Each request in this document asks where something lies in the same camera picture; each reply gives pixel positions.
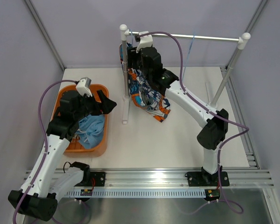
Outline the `light blue shorts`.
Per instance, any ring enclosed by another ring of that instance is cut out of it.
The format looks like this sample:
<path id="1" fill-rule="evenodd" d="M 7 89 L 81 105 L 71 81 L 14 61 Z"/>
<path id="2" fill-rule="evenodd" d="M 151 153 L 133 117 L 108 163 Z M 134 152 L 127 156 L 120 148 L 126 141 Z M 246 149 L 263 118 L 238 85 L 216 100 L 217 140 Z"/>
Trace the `light blue shorts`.
<path id="1" fill-rule="evenodd" d="M 85 149 L 98 146 L 104 136 L 105 116 L 88 115 L 81 119 L 78 124 L 79 128 L 76 131 L 76 135 L 79 137 L 78 142 Z"/>

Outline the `patterned orange blue shorts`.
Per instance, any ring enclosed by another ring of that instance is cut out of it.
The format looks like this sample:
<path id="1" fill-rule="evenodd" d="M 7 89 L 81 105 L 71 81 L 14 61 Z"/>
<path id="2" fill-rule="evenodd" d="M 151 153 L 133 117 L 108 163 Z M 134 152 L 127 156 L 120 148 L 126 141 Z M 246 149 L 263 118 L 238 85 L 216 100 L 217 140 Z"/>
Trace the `patterned orange blue shorts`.
<path id="1" fill-rule="evenodd" d="M 169 100 L 148 83 L 141 71 L 141 56 L 136 53 L 136 48 L 127 43 L 126 50 L 128 90 L 134 105 L 163 122 L 171 112 Z"/>

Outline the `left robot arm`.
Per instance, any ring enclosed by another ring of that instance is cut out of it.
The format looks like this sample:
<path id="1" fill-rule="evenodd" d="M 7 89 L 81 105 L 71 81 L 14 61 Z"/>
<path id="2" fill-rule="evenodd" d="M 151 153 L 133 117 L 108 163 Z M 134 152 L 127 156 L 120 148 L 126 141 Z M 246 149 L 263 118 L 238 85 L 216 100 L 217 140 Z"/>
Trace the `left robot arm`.
<path id="1" fill-rule="evenodd" d="M 86 186 L 92 181 L 90 167 L 81 162 L 74 162 L 69 169 L 54 183 L 53 174 L 79 128 L 79 121 L 88 115 L 106 115 L 115 107 L 102 90 L 97 92 L 99 101 L 94 96 L 81 95 L 76 90 L 62 94 L 59 106 L 45 132 L 44 148 L 37 159 L 32 172 L 19 190 L 12 190 L 8 200 L 15 208 L 15 213 L 49 221 L 58 202 L 74 186 Z"/>

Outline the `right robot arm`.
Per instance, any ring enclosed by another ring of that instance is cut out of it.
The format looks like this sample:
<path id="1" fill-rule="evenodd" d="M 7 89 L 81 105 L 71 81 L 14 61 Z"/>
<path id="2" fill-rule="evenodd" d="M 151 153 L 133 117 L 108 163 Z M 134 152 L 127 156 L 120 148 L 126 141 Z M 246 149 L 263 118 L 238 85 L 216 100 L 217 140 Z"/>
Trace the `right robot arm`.
<path id="1" fill-rule="evenodd" d="M 128 47 L 127 66 L 130 69 L 139 69 L 151 90 L 175 101 L 201 127 L 197 141 L 203 147 L 203 166 L 200 172 L 187 173 L 189 185 L 219 185 L 222 178 L 227 175 L 221 172 L 218 161 L 219 144 L 224 141 L 228 131 L 228 112 L 225 109 L 217 111 L 207 106 L 183 87 L 181 78 L 163 68 L 161 55 L 154 47 L 140 50 Z"/>

